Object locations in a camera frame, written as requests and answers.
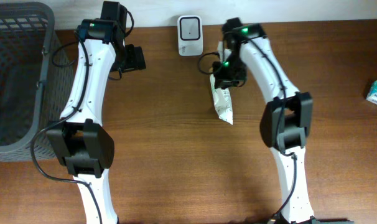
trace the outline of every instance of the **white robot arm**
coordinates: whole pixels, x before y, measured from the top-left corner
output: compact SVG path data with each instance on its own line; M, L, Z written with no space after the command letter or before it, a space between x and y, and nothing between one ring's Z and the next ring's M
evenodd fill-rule
M58 125L46 132L59 163L78 184L87 224L116 224L108 174L114 142L102 128L101 109L109 72L146 68L140 47L125 45L127 15L119 2L103 3L100 19L78 26L78 67Z
M260 131L276 161L282 194L281 208L267 223L321 223L314 218L309 202L304 165L312 114L310 94L301 93L289 81L259 24L244 26L238 18L229 19L222 32L217 53L220 62L212 65L215 88L242 86L248 67L266 103ZM285 110L293 113L285 115Z

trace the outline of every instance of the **laundry basket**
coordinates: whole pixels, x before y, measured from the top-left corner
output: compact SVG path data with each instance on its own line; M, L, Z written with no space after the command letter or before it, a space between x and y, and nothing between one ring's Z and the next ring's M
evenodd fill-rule
M73 83L72 67L49 63L58 47L48 6L0 4L0 161L30 160L34 134L58 120ZM67 63L65 52L59 52L55 61ZM45 136L36 140L35 155L55 156Z

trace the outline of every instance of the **black cable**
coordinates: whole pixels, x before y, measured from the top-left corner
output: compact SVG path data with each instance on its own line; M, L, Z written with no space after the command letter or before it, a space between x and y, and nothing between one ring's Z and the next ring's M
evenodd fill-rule
M244 80L241 85L237 85L238 84L237 83L237 84L233 84L233 86L240 88L240 87L243 87L245 85L245 83L246 83L246 80Z
M289 192L289 195L286 201L281 205L279 210L277 210L277 212L272 216L272 218L280 215L281 211L285 208L285 206L288 204L289 200L291 199L292 195L294 194L295 186L296 186L296 178L297 178L297 163L296 162L298 160L295 154L292 156L292 160L294 161L294 181L292 183L291 192Z
M125 37L127 37L129 34L131 34L132 30L133 30L133 27L134 27L134 19L133 19L133 16L131 14L131 12L128 11L128 14L129 14L129 17L131 18L131 22L132 22L132 26L131 28L129 29L129 31L127 31Z
M121 69L118 69L118 75L119 75L119 78L114 78L114 77L108 76L108 79L112 80L112 81L118 81L118 80L122 79L122 70Z
M204 58L204 56L206 55L209 55L209 54L212 54L212 53L217 53L217 52L211 52L211 53L206 53L204 55L201 55L201 57L198 59L198 62L197 62L197 67L198 67L198 71L201 72L202 74L204 75L212 75L214 73L217 73L221 70L223 64L225 63L225 40L226 40L226 36L229 35L229 34L234 34L234 32L232 31L228 31L228 32L225 32L223 34L223 44L222 44L222 52L221 52L221 66L216 70L216 71L212 71L212 72L204 72L201 68L200 68L200 63L201 63L201 60Z
M71 180L71 179L63 179L63 178L58 178L58 177L52 177L51 175L48 175L40 166L39 166L39 163L35 157L35 151L34 151L34 148L35 148L35 140L38 138L38 136L40 136L42 133L45 133L46 131L50 130L50 129L53 129L54 127L56 127L57 125L65 122L66 120L70 119L73 115L75 115L75 113L77 113L77 111L79 110L79 108L81 107L81 104L83 102L83 99L84 99L84 96L85 96L85 92L86 92L86 87L87 87L87 84L88 84L88 79L89 79L89 56L88 56L88 52L86 51L86 47L83 43L83 41L81 40L81 38L79 37L79 35L74 32L75 36L77 37L79 43L81 44L82 46L82 49L83 49L83 53L85 54L85 67L86 67L86 71L85 71L85 80L83 82L83 87L82 87L82 92L81 92L81 97L78 101L78 104L77 104L77 107L73 107L73 111L71 112L71 114L69 114L66 118L63 118L61 119L60 121L56 122L56 123L53 123L49 126L47 126L46 128L40 130L39 132L37 132L35 134L35 136L32 138L31 142L30 142L30 153L31 153L31 158L32 158L32 162L34 162L34 165L35 165L35 168L46 178L50 179L50 180L55 180L55 181L59 181L59 182L65 182L65 183L71 183L71 184L82 184L84 185L88 190L89 190L89 193L93 199L93 202L95 203L95 206L96 206L96 209L97 209L97 213L98 213L98 217L99 217L99 221L100 221L100 224L103 224L103 220L101 218L101 212L100 212L100 207L97 203L97 200L96 200L96 197L93 193L93 190L91 189L90 187L90 183L86 183L84 181L80 181L80 180Z
M272 66L272 69L274 70L274 72L276 73L276 76L279 80L279 83L280 83L280 88L283 92L283 99L282 99L282 105L281 105L281 111L280 111L280 114L279 114L279 117L278 117L278 121L277 121L277 130L276 130L276 141L277 141L277 145L279 145L279 138L278 138L278 134L279 134L279 130L280 130L280 125L281 125L281 119L284 115L284 110L285 110L285 106L286 106L286 102L287 102L287 93L286 93L286 87L284 86L284 83L282 82L282 78L280 76L280 73L278 72L276 66L273 64L273 62L270 60L270 58L268 57L268 55L266 55L262 49L252 40L252 39L249 39L247 38L247 36L244 36L242 34L239 34L240 36L243 36L245 37L245 39L249 42L251 42L255 48L261 53L262 57L265 58L270 66ZM297 179L297 156L295 155L294 152L291 152L291 153L288 153L288 154L285 154L283 152L280 152L283 156L286 156L286 157L292 157L292 160L294 160L294 181L292 183L292 187L291 187L291 192L289 193L288 197L286 198L285 202L281 205L281 207L279 208L279 210L272 216L272 218L276 217L276 216L279 216L281 211L285 208L285 206L288 204L288 202L290 201L291 197L292 197L292 194L294 194L294 191L295 191L295 186L296 186L296 179Z
M281 125L281 119L282 117L284 116L284 111L285 111L285 108L286 108L286 103L287 103L287 93L286 93L286 87L284 86L284 83L282 82L282 78L280 76L280 73L278 72L276 66L273 64L273 62L270 60L270 58L268 57L268 55L266 55L262 49L255 43L255 41L247 38L247 36L245 35L241 35L239 34L240 36L242 37L245 37L245 39L249 42L251 42L251 44L254 45L254 47L261 53L262 57L265 58L270 66L272 67L272 69L274 70L274 73L276 73L276 76L278 78L278 81L280 83L280 90L282 90L282 94L284 95L283 96L283 99L282 99L282 105L281 105L281 110L280 110L280 114L278 116L278 120L277 120L277 130L276 130L276 141L277 141L277 145L279 145L279 138L278 138L278 134L279 134L279 130L280 130L280 125ZM283 154L284 156L292 156L293 154L284 154L284 153L281 153Z
M52 64L53 64L54 66L58 67L58 68L66 68L66 67L69 67L69 66L73 65L73 64L77 61L77 58L74 59L74 60L72 60L70 63L65 64L65 65L59 65L59 64L57 64L57 63L54 61L54 58L56 57L57 53L58 53L59 51L61 51L62 49L64 49L65 47L68 47L68 46L70 46L70 45L77 44L77 43L79 43L79 41L70 42L70 43L65 44L65 45L59 47L58 49L56 49L56 50L53 52L53 54L52 54Z
M201 55L201 57L198 59L198 62L197 62L198 71L200 71L202 74L205 74L205 75L211 75L211 74L213 74L213 72L204 72L201 69L201 61L207 55L216 55L216 56L219 57L219 53L218 52L209 52L209 53Z

